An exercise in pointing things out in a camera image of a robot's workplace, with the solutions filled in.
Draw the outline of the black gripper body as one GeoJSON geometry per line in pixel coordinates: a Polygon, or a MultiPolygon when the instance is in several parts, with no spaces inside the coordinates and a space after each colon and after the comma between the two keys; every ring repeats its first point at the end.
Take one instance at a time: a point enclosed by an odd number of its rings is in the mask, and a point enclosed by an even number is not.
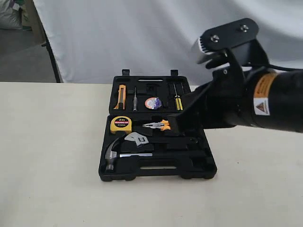
{"type": "Polygon", "coordinates": [[[205,129],[253,126],[252,77],[253,68],[248,67],[213,71],[213,81],[205,93],[205,129]]]}

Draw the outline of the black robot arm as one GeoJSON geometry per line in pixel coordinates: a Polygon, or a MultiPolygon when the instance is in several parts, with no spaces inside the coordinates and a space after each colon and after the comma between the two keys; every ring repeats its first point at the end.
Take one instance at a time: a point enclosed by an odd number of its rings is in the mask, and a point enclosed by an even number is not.
{"type": "Polygon", "coordinates": [[[303,72],[261,67],[236,75],[226,67],[182,102],[182,111],[168,115],[174,132],[247,126],[301,133],[303,72]]]}

